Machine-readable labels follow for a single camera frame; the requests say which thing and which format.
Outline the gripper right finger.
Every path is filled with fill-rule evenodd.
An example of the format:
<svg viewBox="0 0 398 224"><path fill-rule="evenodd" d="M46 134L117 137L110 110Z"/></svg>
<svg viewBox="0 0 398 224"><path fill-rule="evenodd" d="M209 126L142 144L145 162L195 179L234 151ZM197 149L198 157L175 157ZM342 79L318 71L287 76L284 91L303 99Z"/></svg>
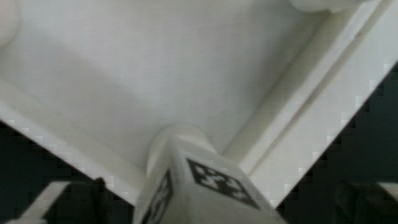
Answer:
<svg viewBox="0 0 398 224"><path fill-rule="evenodd" d="M398 224L398 183L339 183L332 224Z"/></svg>

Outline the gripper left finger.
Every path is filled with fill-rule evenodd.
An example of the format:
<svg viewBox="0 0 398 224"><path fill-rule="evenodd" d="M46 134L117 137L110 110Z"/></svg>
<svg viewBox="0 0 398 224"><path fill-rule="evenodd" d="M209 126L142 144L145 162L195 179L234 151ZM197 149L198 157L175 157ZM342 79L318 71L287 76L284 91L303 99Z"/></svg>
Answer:
<svg viewBox="0 0 398 224"><path fill-rule="evenodd" d="M110 224L104 180L47 184L14 224Z"/></svg>

